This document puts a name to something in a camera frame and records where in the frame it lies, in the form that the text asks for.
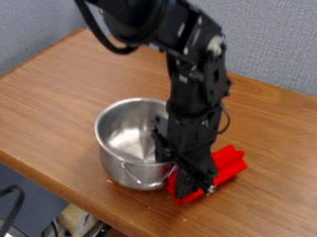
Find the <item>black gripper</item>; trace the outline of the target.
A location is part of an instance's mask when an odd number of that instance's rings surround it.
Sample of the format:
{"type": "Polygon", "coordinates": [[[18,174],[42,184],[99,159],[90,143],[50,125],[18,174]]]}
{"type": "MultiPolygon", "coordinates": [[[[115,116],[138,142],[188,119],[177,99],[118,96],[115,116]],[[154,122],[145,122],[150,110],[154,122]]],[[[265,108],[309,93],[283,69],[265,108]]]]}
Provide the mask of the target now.
{"type": "Polygon", "coordinates": [[[214,107],[202,114],[186,116],[172,108],[168,117],[155,116],[153,138],[155,159],[178,165],[176,197],[185,199],[202,189],[210,193],[218,168],[210,148],[217,140],[222,109],[214,107]]]}

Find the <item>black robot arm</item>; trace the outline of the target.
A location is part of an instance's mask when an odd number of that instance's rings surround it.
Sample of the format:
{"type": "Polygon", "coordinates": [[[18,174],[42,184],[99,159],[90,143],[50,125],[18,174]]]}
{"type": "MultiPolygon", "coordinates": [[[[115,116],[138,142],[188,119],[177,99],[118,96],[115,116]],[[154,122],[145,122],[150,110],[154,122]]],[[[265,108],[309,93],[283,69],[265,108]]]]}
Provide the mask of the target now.
{"type": "Polygon", "coordinates": [[[153,46],[166,54],[172,92],[166,125],[154,130],[157,158],[178,166],[178,199],[197,191],[212,193],[220,169],[210,148],[225,132],[224,99],[232,86],[222,26],[188,0],[74,1],[113,53],[129,55],[153,46]]]}

